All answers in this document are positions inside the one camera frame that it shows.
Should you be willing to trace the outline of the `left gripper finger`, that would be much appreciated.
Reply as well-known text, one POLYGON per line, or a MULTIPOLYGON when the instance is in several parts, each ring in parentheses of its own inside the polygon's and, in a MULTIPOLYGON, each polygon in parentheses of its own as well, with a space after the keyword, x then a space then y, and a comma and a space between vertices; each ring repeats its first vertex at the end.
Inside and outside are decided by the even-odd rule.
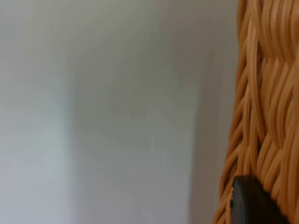
POLYGON ((238 175, 234 178, 230 208, 233 224, 289 223, 270 194, 250 175, 238 175))

